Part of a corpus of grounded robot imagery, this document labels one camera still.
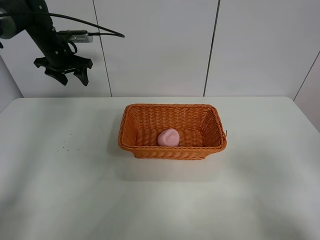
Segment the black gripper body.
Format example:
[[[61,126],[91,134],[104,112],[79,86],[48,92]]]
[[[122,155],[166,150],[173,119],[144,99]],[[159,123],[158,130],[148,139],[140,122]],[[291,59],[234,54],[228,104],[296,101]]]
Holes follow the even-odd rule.
[[[83,67],[91,69],[93,66],[91,59],[76,55],[76,47],[71,50],[69,45],[75,46],[74,42],[66,41],[56,31],[34,32],[33,41],[43,53],[43,57],[34,60],[38,68],[45,67],[63,73]]]

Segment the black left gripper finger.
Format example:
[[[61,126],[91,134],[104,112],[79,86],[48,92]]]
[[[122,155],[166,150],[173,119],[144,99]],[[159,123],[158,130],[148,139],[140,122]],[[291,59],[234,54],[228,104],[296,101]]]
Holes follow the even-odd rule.
[[[87,67],[80,67],[76,68],[73,72],[73,75],[77,77],[84,86],[89,84],[87,69]]]

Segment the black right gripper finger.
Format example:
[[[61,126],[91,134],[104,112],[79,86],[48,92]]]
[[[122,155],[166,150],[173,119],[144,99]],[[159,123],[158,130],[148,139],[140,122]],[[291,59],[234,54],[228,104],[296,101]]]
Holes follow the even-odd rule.
[[[67,77],[65,76],[65,74],[61,73],[61,72],[58,72],[58,71],[54,71],[52,69],[48,69],[46,68],[45,69],[45,72],[44,72],[47,76],[57,80],[59,83],[61,83],[62,85],[66,86],[67,83],[68,83],[68,79]]]

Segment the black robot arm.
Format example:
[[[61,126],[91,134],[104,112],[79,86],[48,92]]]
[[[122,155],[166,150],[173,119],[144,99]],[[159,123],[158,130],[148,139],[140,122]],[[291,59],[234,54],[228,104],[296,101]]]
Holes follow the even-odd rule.
[[[87,70],[92,60],[77,56],[78,51],[71,37],[86,34],[86,30],[56,31],[44,0],[2,0],[0,2],[0,38],[11,39],[26,31],[43,57],[34,65],[45,68],[44,73],[62,85],[68,83],[66,74],[73,73],[84,86],[89,83]]]

